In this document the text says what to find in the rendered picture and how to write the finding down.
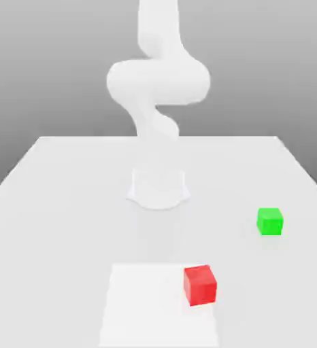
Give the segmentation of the small red cube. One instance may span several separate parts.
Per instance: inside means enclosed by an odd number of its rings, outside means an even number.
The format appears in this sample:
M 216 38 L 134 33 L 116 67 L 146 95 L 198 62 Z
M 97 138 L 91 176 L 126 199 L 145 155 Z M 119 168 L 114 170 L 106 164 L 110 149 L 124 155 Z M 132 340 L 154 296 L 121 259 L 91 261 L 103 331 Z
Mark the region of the small red cube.
M 183 284 L 191 307 L 216 301 L 217 282 L 210 265 L 184 268 Z

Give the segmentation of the small green cube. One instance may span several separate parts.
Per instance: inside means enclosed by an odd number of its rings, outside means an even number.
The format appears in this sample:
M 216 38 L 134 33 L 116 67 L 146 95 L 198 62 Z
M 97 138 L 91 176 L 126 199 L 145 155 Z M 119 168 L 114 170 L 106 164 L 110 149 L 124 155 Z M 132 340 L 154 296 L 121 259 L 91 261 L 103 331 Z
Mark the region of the small green cube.
M 262 236 L 280 236 L 284 218 L 277 207 L 261 207 L 258 209 L 256 225 Z

